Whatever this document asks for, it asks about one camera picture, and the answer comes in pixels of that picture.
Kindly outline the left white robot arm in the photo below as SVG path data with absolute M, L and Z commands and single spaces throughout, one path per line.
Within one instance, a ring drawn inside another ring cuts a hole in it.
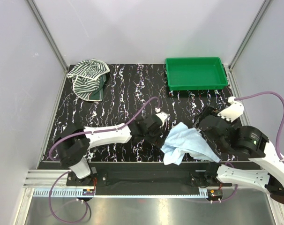
M 159 112 L 144 119 L 132 120 L 110 127 L 82 127 L 73 125 L 56 139 L 57 151 L 62 168 L 71 170 L 84 186 L 93 181 L 93 174 L 84 155 L 91 148 L 128 142 L 147 141 L 161 143 L 162 127 L 169 115 Z

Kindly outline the light blue towel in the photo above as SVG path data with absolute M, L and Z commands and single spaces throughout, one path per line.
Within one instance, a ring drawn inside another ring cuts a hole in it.
M 185 154 L 196 160 L 220 162 L 219 157 L 196 128 L 188 128 L 182 122 L 170 130 L 161 151 L 164 153 L 165 165 L 180 165 Z

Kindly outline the green white striped towel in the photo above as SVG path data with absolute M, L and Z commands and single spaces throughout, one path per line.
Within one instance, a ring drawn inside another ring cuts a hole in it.
M 67 74 L 72 81 L 72 90 L 83 101 L 99 102 L 103 100 L 103 86 L 108 65 L 100 60 L 90 59 L 77 63 Z

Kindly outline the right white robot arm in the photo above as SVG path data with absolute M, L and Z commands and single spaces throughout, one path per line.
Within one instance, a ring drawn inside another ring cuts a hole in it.
M 210 162 L 196 177 L 210 186 L 235 184 L 259 190 L 284 204 L 284 156 L 259 129 L 236 126 L 243 114 L 243 106 L 231 106 L 219 111 L 206 106 L 197 116 L 194 128 L 200 129 L 220 152 L 247 160 L 250 166 L 230 166 L 229 163 Z

